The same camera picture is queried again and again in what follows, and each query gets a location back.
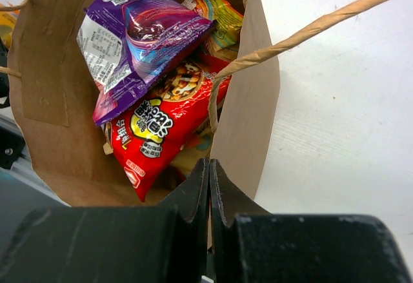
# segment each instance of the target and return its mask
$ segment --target yellow snack bag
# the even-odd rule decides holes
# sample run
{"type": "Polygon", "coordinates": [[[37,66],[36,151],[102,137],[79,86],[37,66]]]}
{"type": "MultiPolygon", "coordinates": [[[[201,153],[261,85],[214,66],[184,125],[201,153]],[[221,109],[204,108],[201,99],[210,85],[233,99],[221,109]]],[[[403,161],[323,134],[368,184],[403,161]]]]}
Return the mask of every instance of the yellow snack bag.
{"type": "Polygon", "coordinates": [[[12,12],[0,12],[0,39],[7,48],[12,45],[12,32],[17,18],[12,12]]]}
{"type": "Polygon", "coordinates": [[[208,54],[224,61],[237,58],[242,14],[226,0],[185,0],[182,5],[208,20],[217,20],[217,28],[204,42],[208,54]]]}

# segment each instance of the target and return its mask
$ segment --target purple snack bag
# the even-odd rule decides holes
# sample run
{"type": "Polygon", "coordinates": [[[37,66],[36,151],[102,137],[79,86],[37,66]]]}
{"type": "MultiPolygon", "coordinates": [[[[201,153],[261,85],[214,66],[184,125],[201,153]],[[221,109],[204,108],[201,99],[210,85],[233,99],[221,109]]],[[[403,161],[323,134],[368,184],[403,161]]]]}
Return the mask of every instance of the purple snack bag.
{"type": "Polygon", "coordinates": [[[174,0],[95,0],[77,42],[100,91],[96,125],[142,98],[213,28],[212,21],[174,0]]]}

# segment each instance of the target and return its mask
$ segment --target black plastic part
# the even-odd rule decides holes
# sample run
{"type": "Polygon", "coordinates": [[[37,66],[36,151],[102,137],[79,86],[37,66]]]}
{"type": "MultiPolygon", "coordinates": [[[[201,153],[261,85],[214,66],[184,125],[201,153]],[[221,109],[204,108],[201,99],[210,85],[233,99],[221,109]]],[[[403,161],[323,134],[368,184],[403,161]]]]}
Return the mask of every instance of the black plastic part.
{"type": "Polygon", "coordinates": [[[0,264],[0,282],[199,282],[207,256],[208,164],[157,207],[31,213],[0,264]]]}
{"type": "Polygon", "coordinates": [[[212,252],[212,247],[209,248],[208,254],[206,255],[206,272],[204,275],[208,278],[215,277],[214,253],[212,252]]]}
{"type": "Polygon", "coordinates": [[[34,209],[65,206],[0,171],[0,260],[22,220],[34,209]]]}
{"type": "Polygon", "coordinates": [[[174,239],[176,258],[171,261],[168,282],[199,282],[207,268],[209,218],[209,161],[201,159],[186,181],[159,203],[179,211],[174,239]]]}
{"type": "Polygon", "coordinates": [[[217,283],[411,282],[391,233],[374,217],[270,215],[217,161],[210,189],[217,283]]]}
{"type": "Polygon", "coordinates": [[[25,147],[22,136],[0,128],[0,167],[10,169],[25,147]]]}
{"type": "MultiPolygon", "coordinates": [[[[0,39],[0,66],[7,67],[7,53],[8,53],[8,50],[0,39]]],[[[0,98],[6,97],[6,101],[0,104],[0,109],[10,107],[8,93],[9,93],[8,76],[5,73],[0,73],[0,98]]]]}
{"type": "Polygon", "coordinates": [[[411,282],[386,226],[364,215],[240,215],[238,282],[411,282]]]}
{"type": "Polygon", "coordinates": [[[166,282],[177,210],[55,208],[32,212],[0,282],[166,282]]]}
{"type": "Polygon", "coordinates": [[[242,282],[241,252],[232,228],[236,214],[270,214],[232,183],[219,161],[214,159],[210,161],[210,191],[215,280],[218,283],[242,282]]]}
{"type": "Polygon", "coordinates": [[[209,205],[217,283],[412,282],[378,219],[271,215],[215,160],[199,161],[156,207],[31,213],[0,263],[0,282],[198,283],[214,270],[206,267],[209,205]]]}

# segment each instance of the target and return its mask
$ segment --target plastic wrapper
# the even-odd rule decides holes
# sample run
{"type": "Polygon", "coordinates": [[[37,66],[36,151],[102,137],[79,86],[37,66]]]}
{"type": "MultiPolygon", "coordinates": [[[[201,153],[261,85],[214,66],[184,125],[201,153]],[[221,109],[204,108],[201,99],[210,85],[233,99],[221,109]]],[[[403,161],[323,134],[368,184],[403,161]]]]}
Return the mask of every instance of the plastic wrapper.
{"type": "Polygon", "coordinates": [[[183,5],[209,20],[217,20],[216,30],[203,45],[205,52],[225,61],[236,59],[243,16],[226,0],[185,0],[183,5]]]}
{"type": "MultiPolygon", "coordinates": [[[[208,117],[216,73],[228,62],[196,52],[181,62],[142,100],[105,125],[105,135],[139,198],[184,148],[208,117]]],[[[230,79],[220,89],[218,102],[230,79]]]]}
{"type": "Polygon", "coordinates": [[[213,28],[212,21],[174,0],[95,0],[77,36],[100,91],[95,123],[142,98],[213,28]]]}

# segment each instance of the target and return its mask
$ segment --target food image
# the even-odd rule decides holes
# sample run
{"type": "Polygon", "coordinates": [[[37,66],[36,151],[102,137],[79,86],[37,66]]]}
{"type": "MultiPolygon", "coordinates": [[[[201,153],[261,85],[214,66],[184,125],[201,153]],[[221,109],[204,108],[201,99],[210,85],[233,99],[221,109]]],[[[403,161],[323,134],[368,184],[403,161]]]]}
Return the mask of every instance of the food image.
{"type": "Polygon", "coordinates": [[[184,101],[197,92],[202,80],[202,69],[186,60],[168,74],[163,86],[156,87],[156,95],[164,101],[184,101]]]}

